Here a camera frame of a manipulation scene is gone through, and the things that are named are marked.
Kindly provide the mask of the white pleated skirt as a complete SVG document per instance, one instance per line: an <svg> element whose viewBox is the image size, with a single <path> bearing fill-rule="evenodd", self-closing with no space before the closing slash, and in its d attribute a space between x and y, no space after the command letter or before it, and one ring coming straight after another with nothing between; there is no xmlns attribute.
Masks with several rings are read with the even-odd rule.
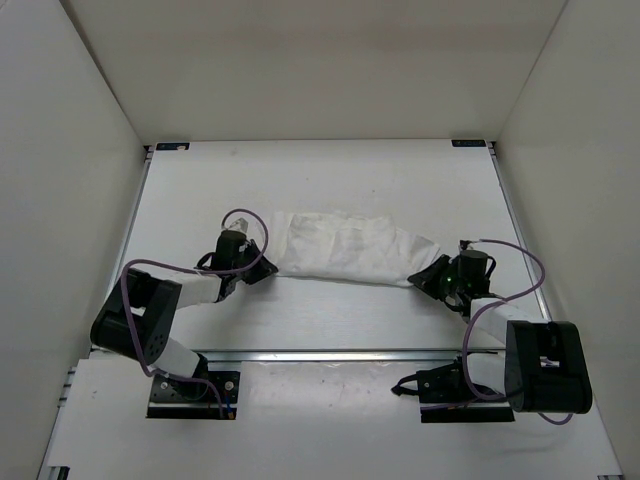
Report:
<svg viewBox="0 0 640 480"><path fill-rule="evenodd" d="M276 212L267 227L267 257L285 277L408 287L440 252L389 216Z"/></svg>

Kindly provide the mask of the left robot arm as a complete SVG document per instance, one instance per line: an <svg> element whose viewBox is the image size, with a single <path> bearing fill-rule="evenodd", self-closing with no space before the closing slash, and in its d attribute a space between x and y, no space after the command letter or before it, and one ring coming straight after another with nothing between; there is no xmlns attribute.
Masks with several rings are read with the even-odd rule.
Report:
<svg viewBox="0 0 640 480"><path fill-rule="evenodd" d="M188 398L208 389L206 359L171 338L176 312L187 307L226 300L244 283L254 285L278 272L253 239L237 230L220 233L216 248L204 254L193 270L177 269L160 279L132 261L94 320L93 345L136 360L145 372L162 375Z"/></svg>

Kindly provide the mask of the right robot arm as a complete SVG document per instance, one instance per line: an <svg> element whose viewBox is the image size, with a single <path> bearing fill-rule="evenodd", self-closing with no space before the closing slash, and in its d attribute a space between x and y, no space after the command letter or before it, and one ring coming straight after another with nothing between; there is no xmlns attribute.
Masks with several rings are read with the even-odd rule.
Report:
<svg viewBox="0 0 640 480"><path fill-rule="evenodd" d="M467 324L460 353L448 365L416 373L414 394L429 410L475 402L508 403L555 423L593 404L580 334L571 322L536 320L490 290L495 258L464 241L408 278L411 286Z"/></svg>

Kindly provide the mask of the right blue corner label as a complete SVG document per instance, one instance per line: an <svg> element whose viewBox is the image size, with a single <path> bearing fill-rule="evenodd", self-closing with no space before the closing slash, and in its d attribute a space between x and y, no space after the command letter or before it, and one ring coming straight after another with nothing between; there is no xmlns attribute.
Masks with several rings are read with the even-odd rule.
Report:
<svg viewBox="0 0 640 480"><path fill-rule="evenodd" d="M486 142L482 139L452 139L454 148L485 148Z"/></svg>

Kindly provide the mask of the blue corner label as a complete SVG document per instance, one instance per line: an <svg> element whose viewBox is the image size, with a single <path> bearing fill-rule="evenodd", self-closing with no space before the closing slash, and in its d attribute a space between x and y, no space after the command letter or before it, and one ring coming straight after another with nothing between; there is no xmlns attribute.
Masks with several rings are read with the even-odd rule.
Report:
<svg viewBox="0 0 640 480"><path fill-rule="evenodd" d="M159 142L155 146L156 151L187 151L189 142Z"/></svg>
<svg viewBox="0 0 640 480"><path fill-rule="evenodd" d="M482 139L452 139L454 148L485 148L486 142Z"/></svg>

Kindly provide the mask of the left blue corner label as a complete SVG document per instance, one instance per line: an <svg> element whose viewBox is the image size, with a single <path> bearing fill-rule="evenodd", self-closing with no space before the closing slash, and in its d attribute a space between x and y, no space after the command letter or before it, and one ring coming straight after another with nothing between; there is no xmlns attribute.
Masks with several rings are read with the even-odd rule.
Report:
<svg viewBox="0 0 640 480"><path fill-rule="evenodd" d="M189 142L159 142L155 146L156 151L187 151Z"/></svg>

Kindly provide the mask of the aluminium table front rail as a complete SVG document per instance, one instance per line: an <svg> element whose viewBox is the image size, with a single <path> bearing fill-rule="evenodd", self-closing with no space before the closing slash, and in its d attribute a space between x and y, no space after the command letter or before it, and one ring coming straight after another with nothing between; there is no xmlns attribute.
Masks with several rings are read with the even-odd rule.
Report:
<svg viewBox="0 0 640 480"><path fill-rule="evenodd" d="M150 366L177 372L179 368L196 364L196 355L213 363L241 362L438 362L451 361L460 354L456 349L338 349L338 350L201 350L187 353L184 347L162 354L156 360L148 360Z"/></svg>

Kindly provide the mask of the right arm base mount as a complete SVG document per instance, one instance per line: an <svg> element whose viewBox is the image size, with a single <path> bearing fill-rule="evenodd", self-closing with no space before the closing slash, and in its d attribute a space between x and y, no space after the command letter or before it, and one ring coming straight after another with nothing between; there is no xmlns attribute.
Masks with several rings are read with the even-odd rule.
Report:
<svg viewBox="0 0 640 480"><path fill-rule="evenodd" d="M459 359L443 366L417 370L392 388L396 396L416 397L422 424L511 423L507 402L478 399L466 384Z"/></svg>

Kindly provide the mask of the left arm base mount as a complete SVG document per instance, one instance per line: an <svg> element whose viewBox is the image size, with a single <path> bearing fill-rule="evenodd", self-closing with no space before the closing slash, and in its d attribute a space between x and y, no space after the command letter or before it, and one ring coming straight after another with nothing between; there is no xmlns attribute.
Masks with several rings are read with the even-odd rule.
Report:
<svg viewBox="0 0 640 480"><path fill-rule="evenodd" d="M209 382L219 394L201 383L185 383L156 376L151 384L146 417L149 419L235 420L241 372L209 366Z"/></svg>

